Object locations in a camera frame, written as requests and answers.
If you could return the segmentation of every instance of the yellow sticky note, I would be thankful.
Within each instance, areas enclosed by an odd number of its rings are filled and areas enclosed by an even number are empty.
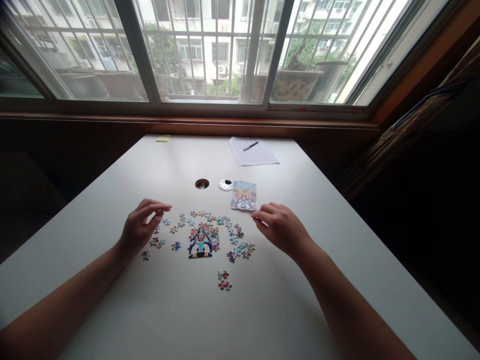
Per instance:
[[[156,143],[166,143],[169,140],[170,140],[170,135],[160,135],[159,137],[156,138],[155,142]]]

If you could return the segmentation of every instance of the finger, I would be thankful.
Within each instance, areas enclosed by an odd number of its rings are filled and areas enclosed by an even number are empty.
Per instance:
[[[155,228],[160,224],[163,217],[164,212],[159,211],[155,214],[154,217],[151,218],[150,222],[148,223],[148,228],[151,230],[152,233],[155,231]]]
[[[136,207],[136,209],[133,211],[134,213],[136,213],[137,211],[147,207],[148,205],[152,205],[152,204],[164,204],[163,202],[161,201],[158,201],[158,200],[153,200],[153,199],[149,199],[149,198],[144,198],[139,204],[138,206]]]
[[[269,202],[268,205],[273,206],[274,208],[281,209],[280,205],[278,205],[276,202]]]
[[[152,199],[149,199],[149,198],[144,198],[142,201],[140,201],[140,203],[138,204],[138,206],[135,208],[135,210],[133,210],[133,212],[136,212],[138,210],[140,210],[141,208],[144,207],[144,204],[148,201],[152,201],[152,202],[155,202],[156,200],[152,200]]]
[[[254,217],[254,218],[253,218],[253,221],[255,222],[256,227],[258,228],[258,230],[260,230],[260,232],[261,232],[265,237],[267,237],[267,232],[269,231],[269,227],[268,227],[267,225],[265,225],[259,218]]]
[[[263,204],[262,206],[260,206],[260,211],[263,211],[269,214],[277,214],[279,212],[279,209],[269,204]]]
[[[144,208],[135,212],[132,217],[139,222],[142,222],[145,218],[148,218],[153,212],[157,213],[159,211],[170,211],[172,208],[171,205],[165,205],[164,203],[154,203],[145,206]]]
[[[267,225],[272,223],[272,218],[273,218],[272,214],[269,214],[268,212],[265,212],[265,211],[261,211],[261,210],[255,211],[250,216],[252,218],[258,218],[262,220]]]

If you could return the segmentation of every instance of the left hand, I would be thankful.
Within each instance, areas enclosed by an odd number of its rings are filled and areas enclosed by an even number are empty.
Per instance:
[[[125,221],[120,240],[114,246],[122,258],[129,261],[149,242],[152,234],[162,221],[164,212],[172,209],[172,205],[163,202],[143,199],[138,207],[133,210]],[[150,222],[149,216],[155,213]]]

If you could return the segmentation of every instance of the right hand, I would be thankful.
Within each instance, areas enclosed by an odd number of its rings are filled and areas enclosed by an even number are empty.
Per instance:
[[[290,257],[294,257],[303,245],[313,243],[300,219],[285,205],[263,204],[250,216],[260,232]]]

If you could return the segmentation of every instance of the pen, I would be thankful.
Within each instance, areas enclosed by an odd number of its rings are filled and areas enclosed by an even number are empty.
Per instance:
[[[246,148],[243,149],[243,151],[250,149],[253,145],[257,145],[259,142],[255,141],[252,145],[247,146]]]

